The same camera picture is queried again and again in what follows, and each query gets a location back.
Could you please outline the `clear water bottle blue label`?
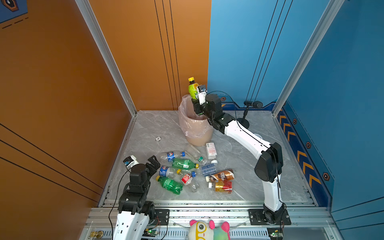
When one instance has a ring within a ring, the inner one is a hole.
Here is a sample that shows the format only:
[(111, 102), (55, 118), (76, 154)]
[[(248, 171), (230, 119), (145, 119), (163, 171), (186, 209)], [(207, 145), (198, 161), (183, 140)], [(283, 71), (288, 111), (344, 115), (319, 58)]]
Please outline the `clear water bottle blue label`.
[(216, 172), (218, 172), (218, 161), (217, 160), (212, 160), (209, 164), (206, 164), (204, 166), (199, 166), (198, 169), (195, 169), (194, 171), (191, 172), (192, 177), (197, 177), (197, 176), (209, 176), (213, 175)]

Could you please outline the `pepsi bottle yellow cap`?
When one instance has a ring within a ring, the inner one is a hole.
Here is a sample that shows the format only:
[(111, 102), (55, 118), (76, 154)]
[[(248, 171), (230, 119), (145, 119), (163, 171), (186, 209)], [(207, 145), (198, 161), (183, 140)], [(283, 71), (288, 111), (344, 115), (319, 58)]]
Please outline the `pepsi bottle yellow cap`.
[(167, 167), (167, 166), (161, 166), (160, 169), (158, 170), (159, 176), (167, 177), (170, 179), (174, 179), (181, 172), (182, 172), (181, 169), (177, 169), (177, 168), (173, 168), (173, 167)]

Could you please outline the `yellow green tea bottle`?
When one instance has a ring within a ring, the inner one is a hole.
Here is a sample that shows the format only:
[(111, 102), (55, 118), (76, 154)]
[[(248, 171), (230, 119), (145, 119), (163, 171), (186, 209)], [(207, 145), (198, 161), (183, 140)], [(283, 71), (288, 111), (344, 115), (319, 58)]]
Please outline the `yellow green tea bottle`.
[(198, 90), (198, 86), (199, 84), (195, 82), (195, 78), (194, 77), (191, 77), (188, 79), (189, 81), (189, 94), (191, 96), (191, 99), (192, 100), (198, 100), (199, 99), (199, 90)]

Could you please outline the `brass knob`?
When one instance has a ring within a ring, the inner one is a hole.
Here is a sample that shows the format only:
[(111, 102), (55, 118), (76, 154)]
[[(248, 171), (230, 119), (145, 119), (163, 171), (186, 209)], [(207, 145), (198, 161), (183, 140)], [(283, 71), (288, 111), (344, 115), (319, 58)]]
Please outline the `brass knob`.
[(88, 238), (96, 238), (96, 239), (101, 239), (104, 235), (104, 232), (103, 231), (92, 231)]

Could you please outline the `brown coffee bottle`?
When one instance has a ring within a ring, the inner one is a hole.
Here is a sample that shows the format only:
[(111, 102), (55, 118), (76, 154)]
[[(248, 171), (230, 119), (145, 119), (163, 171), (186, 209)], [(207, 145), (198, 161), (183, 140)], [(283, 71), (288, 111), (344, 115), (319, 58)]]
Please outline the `brown coffee bottle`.
[(213, 175), (206, 176), (206, 182), (213, 183), (218, 181), (232, 181), (235, 179), (235, 174), (232, 169), (223, 170)]

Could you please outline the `clear bottle red label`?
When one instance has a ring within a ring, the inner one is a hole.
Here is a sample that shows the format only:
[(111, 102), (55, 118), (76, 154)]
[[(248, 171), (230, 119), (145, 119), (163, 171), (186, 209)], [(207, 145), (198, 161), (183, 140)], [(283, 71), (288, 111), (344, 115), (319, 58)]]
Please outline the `clear bottle red label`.
[(192, 193), (196, 193), (200, 188), (200, 185), (190, 174), (183, 174), (181, 181)]

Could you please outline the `aluminium rail frame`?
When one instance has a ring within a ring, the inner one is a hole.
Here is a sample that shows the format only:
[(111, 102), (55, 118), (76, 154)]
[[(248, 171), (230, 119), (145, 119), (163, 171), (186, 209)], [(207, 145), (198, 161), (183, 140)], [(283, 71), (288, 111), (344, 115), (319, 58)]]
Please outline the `aluminium rail frame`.
[(213, 220), (216, 227), (223, 222), (230, 224), (232, 240), (270, 240), (267, 228), (278, 229), (283, 240), (341, 240), (342, 234), (326, 208), (309, 205), (288, 205), (287, 211), (292, 224), (289, 226), (256, 225), (252, 226), (249, 209), (262, 209), (259, 205), (235, 206), (223, 205), (156, 205), (156, 209), (169, 209), (170, 220), (167, 226), (147, 226), (160, 234), (151, 239), (140, 240), (186, 240), (191, 220), (209, 222)]

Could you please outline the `green circuit board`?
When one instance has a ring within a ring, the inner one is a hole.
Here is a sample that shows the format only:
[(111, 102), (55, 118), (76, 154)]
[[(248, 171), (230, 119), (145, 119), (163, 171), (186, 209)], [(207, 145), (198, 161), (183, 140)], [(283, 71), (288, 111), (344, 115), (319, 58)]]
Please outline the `green circuit board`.
[(283, 240), (284, 234), (278, 229), (267, 228), (270, 240)]
[(156, 229), (145, 229), (142, 239), (151, 239), (151, 238), (153, 239), (157, 237), (159, 234), (160, 234), (160, 231)]

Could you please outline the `plush toy colourful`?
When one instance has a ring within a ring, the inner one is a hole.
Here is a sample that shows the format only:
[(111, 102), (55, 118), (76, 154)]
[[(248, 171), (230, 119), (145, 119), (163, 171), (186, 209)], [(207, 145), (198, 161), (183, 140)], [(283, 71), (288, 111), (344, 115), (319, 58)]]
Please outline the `plush toy colourful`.
[(213, 220), (208, 223), (191, 220), (188, 240), (230, 240), (230, 224), (223, 222), (219, 227)]

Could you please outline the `right green circuit board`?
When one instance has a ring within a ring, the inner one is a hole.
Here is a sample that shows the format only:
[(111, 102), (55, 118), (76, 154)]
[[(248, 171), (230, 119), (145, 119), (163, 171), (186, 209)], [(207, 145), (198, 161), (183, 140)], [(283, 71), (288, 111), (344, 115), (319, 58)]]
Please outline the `right green circuit board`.
[(278, 229), (267, 228), (270, 240), (283, 240), (284, 234)]

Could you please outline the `left green circuit board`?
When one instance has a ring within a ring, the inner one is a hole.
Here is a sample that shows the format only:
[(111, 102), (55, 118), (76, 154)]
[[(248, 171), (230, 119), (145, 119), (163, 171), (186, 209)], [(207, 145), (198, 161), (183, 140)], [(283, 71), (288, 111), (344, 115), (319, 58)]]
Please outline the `left green circuit board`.
[(157, 237), (159, 234), (160, 234), (160, 231), (156, 229), (145, 229), (142, 239), (151, 239), (151, 238), (153, 239)]

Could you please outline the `white pink carton box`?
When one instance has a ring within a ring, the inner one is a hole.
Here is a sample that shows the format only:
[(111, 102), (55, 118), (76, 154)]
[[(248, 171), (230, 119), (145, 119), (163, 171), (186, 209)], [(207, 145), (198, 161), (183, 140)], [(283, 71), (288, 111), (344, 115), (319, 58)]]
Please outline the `white pink carton box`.
[(214, 160), (217, 157), (217, 150), (214, 143), (206, 143), (207, 156), (209, 160)]

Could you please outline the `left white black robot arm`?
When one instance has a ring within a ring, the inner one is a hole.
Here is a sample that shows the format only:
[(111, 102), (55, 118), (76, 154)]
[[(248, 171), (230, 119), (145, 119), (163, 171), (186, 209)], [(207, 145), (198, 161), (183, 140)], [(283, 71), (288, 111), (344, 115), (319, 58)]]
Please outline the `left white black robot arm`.
[(130, 181), (118, 201), (114, 240), (140, 240), (148, 224), (155, 219), (155, 205), (147, 200), (151, 177), (160, 168), (156, 156), (145, 164), (135, 164), (128, 172)]

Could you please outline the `clear crushed bottle green cap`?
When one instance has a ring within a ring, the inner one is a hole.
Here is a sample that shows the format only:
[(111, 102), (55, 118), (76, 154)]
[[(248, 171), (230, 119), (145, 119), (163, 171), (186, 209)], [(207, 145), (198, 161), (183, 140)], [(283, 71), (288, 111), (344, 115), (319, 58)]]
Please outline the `clear crushed bottle green cap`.
[(201, 152), (198, 149), (196, 149), (193, 145), (188, 145), (185, 149), (185, 153), (189, 157), (191, 157), (192, 160), (197, 161), (198, 163), (200, 163), (204, 159)]

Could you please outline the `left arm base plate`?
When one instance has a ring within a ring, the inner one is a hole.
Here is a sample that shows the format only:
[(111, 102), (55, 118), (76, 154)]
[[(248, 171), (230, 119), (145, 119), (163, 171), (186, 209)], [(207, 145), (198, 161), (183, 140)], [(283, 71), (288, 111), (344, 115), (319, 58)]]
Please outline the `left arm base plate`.
[(169, 209), (155, 209), (154, 218), (150, 220), (150, 226), (167, 226), (170, 220)]

